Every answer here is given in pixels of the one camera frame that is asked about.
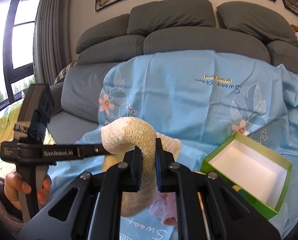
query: gray sofa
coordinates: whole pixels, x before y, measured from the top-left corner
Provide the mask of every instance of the gray sofa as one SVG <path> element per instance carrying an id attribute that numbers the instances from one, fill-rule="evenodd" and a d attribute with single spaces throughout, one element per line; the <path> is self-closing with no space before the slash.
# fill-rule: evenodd
<path id="1" fill-rule="evenodd" d="M 142 54 L 211 49 L 284 64 L 298 74 L 298 42 L 278 13 L 247 2 L 217 8 L 207 0 L 167 0 L 134 7 L 86 30 L 77 42 L 77 66 L 51 86 L 56 102 L 48 129 L 56 143 L 74 143 L 98 124 L 98 100 L 108 71 Z"/>

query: cardboard box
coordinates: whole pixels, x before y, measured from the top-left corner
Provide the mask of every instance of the cardboard box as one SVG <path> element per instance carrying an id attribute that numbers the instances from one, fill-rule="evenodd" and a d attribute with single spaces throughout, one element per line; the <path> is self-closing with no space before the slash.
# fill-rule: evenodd
<path id="1" fill-rule="evenodd" d="M 234 133 L 202 162 L 203 173 L 216 172 L 266 219 L 280 210 L 292 163 L 262 144 Z"/>

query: curtain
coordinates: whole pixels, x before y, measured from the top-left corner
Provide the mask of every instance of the curtain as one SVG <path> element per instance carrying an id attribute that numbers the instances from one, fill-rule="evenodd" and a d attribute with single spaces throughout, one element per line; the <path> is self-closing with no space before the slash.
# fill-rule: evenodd
<path id="1" fill-rule="evenodd" d="M 69 0 L 40 0 L 33 37 L 33 70 L 37 83 L 52 85 L 70 63 Z"/>

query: blue fabric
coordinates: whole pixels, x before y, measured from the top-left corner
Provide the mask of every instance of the blue fabric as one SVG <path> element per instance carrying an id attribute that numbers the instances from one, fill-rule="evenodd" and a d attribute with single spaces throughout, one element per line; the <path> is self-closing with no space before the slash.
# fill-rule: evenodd
<path id="1" fill-rule="evenodd" d="M 298 221 L 298 75 L 283 65 L 275 68 L 235 54 L 157 53 L 111 69 L 100 97 L 105 94 L 114 109 L 98 113 L 100 127 L 123 116 L 141 118 L 157 132 L 180 139 L 178 161 L 194 171 L 234 132 L 232 125 L 245 120 L 246 126 L 239 127 L 242 132 L 293 162 L 284 204 L 270 222 L 282 237 L 294 227 Z M 100 143 L 99 128 L 77 143 Z M 84 170 L 100 172 L 102 162 L 102 157 L 96 157 L 51 167 L 52 195 Z M 155 228 L 155 235 L 140 225 Z M 172 227 L 161 225 L 147 210 L 121 220 L 121 234 L 129 239 L 169 239 L 175 235 L 171 233 Z"/>

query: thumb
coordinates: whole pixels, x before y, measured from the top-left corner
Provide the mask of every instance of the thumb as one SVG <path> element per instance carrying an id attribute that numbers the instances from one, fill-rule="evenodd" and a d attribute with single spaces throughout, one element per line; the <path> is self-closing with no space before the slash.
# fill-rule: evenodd
<path id="1" fill-rule="evenodd" d="M 4 191 L 9 201 L 13 202 L 19 200 L 18 191 L 29 194 L 31 187 L 28 183 L 23 181 L 18 173 L 12 172 L 6 176 Z"/>

